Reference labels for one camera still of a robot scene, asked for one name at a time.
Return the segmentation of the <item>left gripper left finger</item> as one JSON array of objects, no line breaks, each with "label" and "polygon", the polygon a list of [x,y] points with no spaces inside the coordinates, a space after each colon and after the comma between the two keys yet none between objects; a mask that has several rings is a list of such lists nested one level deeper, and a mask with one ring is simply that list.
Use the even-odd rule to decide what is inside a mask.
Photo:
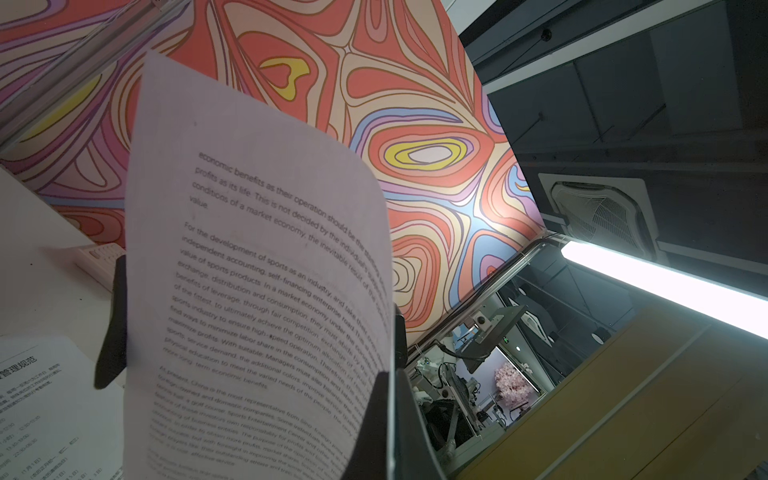
[{"label": "left gripper left finger", "polygon": [[128,282],[126,256],[115,264],[110,318],[94,372],[94,388],[103,390],[111,385],[127,367]]}]

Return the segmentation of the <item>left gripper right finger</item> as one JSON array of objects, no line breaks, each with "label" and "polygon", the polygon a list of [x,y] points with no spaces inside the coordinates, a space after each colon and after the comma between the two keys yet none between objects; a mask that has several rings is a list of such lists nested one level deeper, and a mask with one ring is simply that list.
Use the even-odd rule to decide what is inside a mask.
[{"label": "left gripper right finger", "polygon": [[406,322],[394,309],[393,364],[377,375],[344,479],[443,479],[405,367]]}]

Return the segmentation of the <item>printed English text sheet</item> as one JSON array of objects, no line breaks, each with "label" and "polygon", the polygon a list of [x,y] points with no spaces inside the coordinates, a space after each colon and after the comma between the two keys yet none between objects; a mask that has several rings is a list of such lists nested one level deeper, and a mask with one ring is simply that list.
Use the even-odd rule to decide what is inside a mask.
[{"label": "printed English text sheet", "polygon": [[370,168],[145,58],[125,198],[129,479],[338,479],[393,350]]}]

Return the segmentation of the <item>printed Chinese text sheet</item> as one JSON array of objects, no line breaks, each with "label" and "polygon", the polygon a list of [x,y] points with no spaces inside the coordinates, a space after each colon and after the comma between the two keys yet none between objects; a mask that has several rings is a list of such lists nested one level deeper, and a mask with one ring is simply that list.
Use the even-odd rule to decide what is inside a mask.
[{"label": "printed Chinese text sheet", "polygon": [[67,337],[1,338],[1,478],[121,479],[123,388]]}]

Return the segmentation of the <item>ceiling air conditioner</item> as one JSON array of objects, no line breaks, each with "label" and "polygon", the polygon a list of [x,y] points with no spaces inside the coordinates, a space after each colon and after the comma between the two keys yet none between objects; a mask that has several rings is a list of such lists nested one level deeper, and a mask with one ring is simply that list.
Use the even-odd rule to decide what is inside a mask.
[{"label": "ceiling air conditioner", "polygon": [[646,184],[639,178],[541,173],[550,228],[585,242],[666,265]]}]

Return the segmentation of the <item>ceiling light tube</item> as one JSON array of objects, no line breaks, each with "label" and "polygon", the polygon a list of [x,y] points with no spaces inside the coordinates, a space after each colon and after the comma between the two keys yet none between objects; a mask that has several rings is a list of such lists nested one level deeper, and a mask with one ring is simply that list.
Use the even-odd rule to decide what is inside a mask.
[{"label": "ceiling light tube", "polygon": [[767,299],[590,243],[570,241],[562,256],[575,264],[700,314],[767,337]]}]

